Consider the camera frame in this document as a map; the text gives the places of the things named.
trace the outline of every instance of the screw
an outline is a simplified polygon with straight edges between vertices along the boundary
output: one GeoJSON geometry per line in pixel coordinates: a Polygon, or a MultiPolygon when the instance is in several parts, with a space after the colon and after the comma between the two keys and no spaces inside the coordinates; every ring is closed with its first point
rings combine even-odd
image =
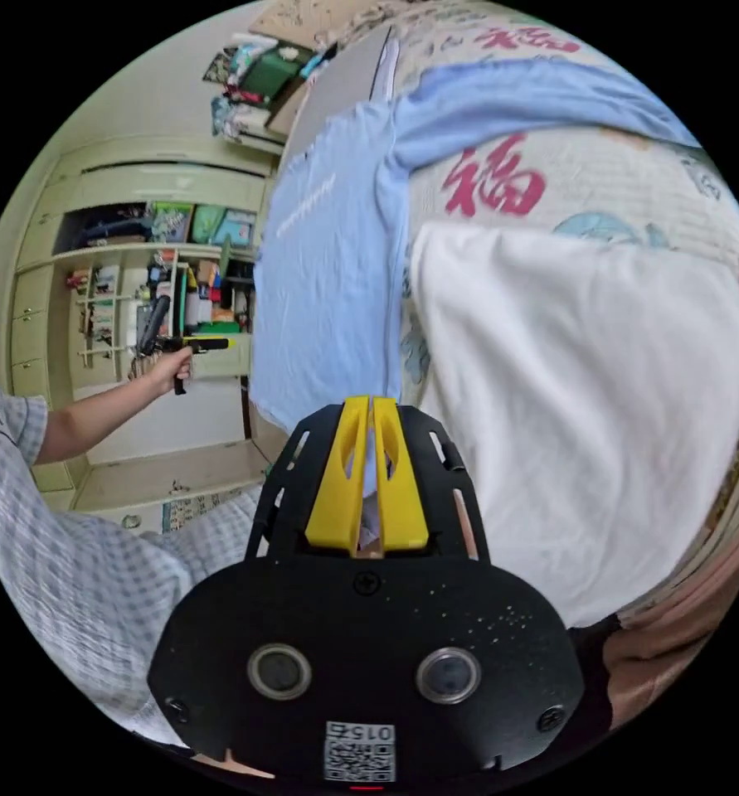
{"type": "Polygon", "coordinates": [[[174,718],[179,724],[187,724],[189,722],[189,708],[174,696],[169,696],[164,704],[170,708],[175,714],[174,718]]]}
{"type": "Polygon", "coordinates": [[[566,719],[566,712],[559,706],[550,707],[537,720],[538,732],[553,732],[566,719]]]}
{"type": "Polygon", "coordinates": [[[362,596],[370,597],[380,590],[380,578],[374,572],[359,572],[352,587],[362,596]]]}

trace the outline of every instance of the white wall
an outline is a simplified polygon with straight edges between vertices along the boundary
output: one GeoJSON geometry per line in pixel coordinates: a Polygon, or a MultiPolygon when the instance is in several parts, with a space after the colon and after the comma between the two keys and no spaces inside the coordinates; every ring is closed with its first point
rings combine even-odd
{"type": "Polygon", "coordinates": [[[57,158],[81,146],[129,135],[211,136],[216,87],[201,80],[214,54],[246,31],[272,0],[217,14],[140,56],[108,80],[62,125],[12,194],[0,220],[0,387],[7,386],[6,326],[23,232],[57,158]]]}

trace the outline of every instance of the checkered sleeve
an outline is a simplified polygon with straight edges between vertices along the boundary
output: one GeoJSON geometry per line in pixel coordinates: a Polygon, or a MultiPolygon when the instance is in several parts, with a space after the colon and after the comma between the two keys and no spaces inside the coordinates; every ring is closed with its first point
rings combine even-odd
{"type": "Polygon", "coordinates": [[[0,434],[6,434],[31,467],[46,437],[48,407],[40,396],[5,396],[0,391],[0,434]]]}

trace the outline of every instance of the plaid shirt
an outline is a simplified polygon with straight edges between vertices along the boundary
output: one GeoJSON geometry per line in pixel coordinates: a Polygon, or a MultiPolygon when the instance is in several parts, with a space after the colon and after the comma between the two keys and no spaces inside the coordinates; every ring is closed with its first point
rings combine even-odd
{"type": "Polygon", "coordinates": [[[148,666],[181,598],[244,558],[261,487],[161,536],[54,513],[29,471],[47,418],[42,398],[0,392],[0,578],[51,660],[102,712],[183,746],[148,690],[148,666]]]}

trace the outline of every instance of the red chinese character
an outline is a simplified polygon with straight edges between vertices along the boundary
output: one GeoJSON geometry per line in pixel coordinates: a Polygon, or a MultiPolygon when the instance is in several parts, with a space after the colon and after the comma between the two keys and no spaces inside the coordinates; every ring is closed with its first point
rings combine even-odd
{"type": "Polygon", "coordinates": [[[500,27],[491,27],[487,32],[477,36],[474,41],[485,41],[484,50],[502,47],[505,50],[517,50],[521,44],[531,47],[545,47],[547,50],[576,52],[580,46],[575,41],[563,41],[555,38],[542,27],[520,27],[515,31],[505,31],[500,27]]]}
{"type": "Polygon", "coordinates": [[[510,31],[503,31],[499,27],[489,28],[487,33],[477,36],[474,41],[485,41],[484,50],[491,50],[494,47],[503,47],[505,50],[518,49],[518,44],[516,44],[513,34],[510,31]]]}
{"type": "Polygon", "coordinates": [[[445,205],[447,213],[459,209],[461,215],[473,218],[477,212],[476,193],[491,210],[513,216],[528,215],[543,196],[546,179],[533,169],[516,171],[521,155],[510,150],[525,138],[524,134],[517,133],[504,139],[485,158],[482,169],[474,160],[476,150],[465,149],[441,186],[442,191],[455,186],[445,205]]]}

